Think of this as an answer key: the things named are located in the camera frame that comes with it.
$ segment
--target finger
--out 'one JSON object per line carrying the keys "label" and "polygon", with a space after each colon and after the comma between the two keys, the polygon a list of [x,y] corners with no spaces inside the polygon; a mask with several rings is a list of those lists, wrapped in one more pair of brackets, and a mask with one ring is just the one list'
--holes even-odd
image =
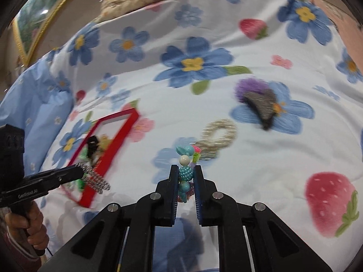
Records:
{"label": "finger", "polygon": [[36,250],[45,250],[48,247],[48,243],[49,243],[49,237],[48,235],[45,237],[44,241],[40,244],[34,245],[34,248]]}
{"label": "finger", "polygon": [[28,218],[30,220],[35,220],[40,214],[41,214],[41,211],[39,210],[37,203],[35,201],[33,201],[32,206],[30,207],[30,210],[27,213]]}
{"label": "finger", "polygon": [[10,229],[28,228],[29,226],[26,218],[12,212],[5,215],[5,221]]}
{"label": "finger", "polygon": [[28,242],[31,245],[41,244],[47,236],[47,229],[44,225],[40,228],[39,232],[28,237]]}
{"label": "finger", "polygon": [[42,224],[43,224],[43,214],[40,213],[40,215],[33,221],[30,221],[30,226],[27,229],[27,232],[29,235],[33,235],[40,231]]}

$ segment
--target red picture frame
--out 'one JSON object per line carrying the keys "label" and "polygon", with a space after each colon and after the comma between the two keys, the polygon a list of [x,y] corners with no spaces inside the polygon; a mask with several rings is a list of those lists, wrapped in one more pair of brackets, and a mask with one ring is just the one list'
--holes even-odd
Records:
{"label": "red picture frame", "polygon": [[[81,152],[82,148],[87,144],[88,138],[93,136],[94,132],[97,130],[97,128],[102,123],[104,123],[104,122],[106,122],[108,120],[111,120],[111,119],[116,119],[116,118],[119,118],[119,117],[122,117],[122,116],[127,116],[127,115],[129,115],[129,117],[127,118],[126,122],[121,127],[121,129],[118,131],[115,138],[112,140],[111,144],[108,146],[108,148],[107,148],[106,152],[104,153],[104,155],[99,159],[99,161],[97,163],[97,166],[94,168],[96,173],[98,173],[100,176],[104,177],[107,170],[109,169],[109,167],[111,165],[111,162],[112,162],[114,156],[116,155],[117,151],[120,149],[122,144],[124,143],[125,138],[128,136],[129,132],[131,131],[131,128],[133,127],[133,125],[135,124],[135,122],[139,118],[139,113],[137,112],[137,110],[135,108],[131,108],[131,109],[127,109],[127,110],[124,110],[124,111],[116,112],[116,113],[110,114],[108,116],[105,116],[105,117],[99,119],[94,124],[92,129],[89,131],[86,138],[84,138],[81,145],[75,151],[74,155],[72,156],[71,160],[68,163],[68,166],[73,165],[73,163],[75,162],[75,160],[78,157],[79,153]],[[66,191],[67,196],[70,199],[72,199],[73,201],[75,201],[71,197],[71,194],[66,190],[66,188],[65,187],[62,187],[62,188]],[[91,206],[91,203],[92,203],[92,200],[93,200],[95,194],[96,194],[96,191],[93,190],[88,185],[86,185],[84,190],[83,190],[81,199],[76,203],[78,203],[82,207],[88,207],[89,208]]]}

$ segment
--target red sleeve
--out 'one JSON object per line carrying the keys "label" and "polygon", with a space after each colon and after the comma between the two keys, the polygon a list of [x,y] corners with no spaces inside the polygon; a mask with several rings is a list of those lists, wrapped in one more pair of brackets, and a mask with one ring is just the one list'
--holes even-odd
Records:
{"label": "red sleeve", "polygon": [[33,258],[28,255],[19,245],[9,237],[8,232],[4,234],[4,240],[9,250],[14,256],[16,262],[24,269],[25,272],[37,272],[42,265],[39,257]]}

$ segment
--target purple pom-pom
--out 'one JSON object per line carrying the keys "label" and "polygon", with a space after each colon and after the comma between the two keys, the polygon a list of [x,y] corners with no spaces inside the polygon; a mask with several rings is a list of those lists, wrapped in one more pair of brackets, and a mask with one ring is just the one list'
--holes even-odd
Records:
{"label": "purple pom-pom", "polygon": [[235,87],[235,96],[239,102],[244,102],[244,94],[246,92],[255,92],[263,94],[269,85],[264,81],[257,78],[248,78],[240,80]]}

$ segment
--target strawberry print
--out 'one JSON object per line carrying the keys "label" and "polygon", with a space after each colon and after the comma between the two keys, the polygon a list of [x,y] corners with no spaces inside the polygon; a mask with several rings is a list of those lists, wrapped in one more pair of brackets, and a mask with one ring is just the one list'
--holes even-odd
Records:
{"label": "strawberry print", "polygon": [[77,93],[76,93],[76,105],[79,105],[83,98],[86,96],[86,91],[84,90],[79,90]]}
{"label": "strawberry print", "polygon": [[339,237],[359,217],[358,192],[342,174],[312,175],[306,182],[305,197],[314,224],[324,237]]}
{"label": "strawberry print", "polygon": [[241,31],[251,40],[259,40],[268,36],[267,25],[260,19],[247,18],[240,21]]}

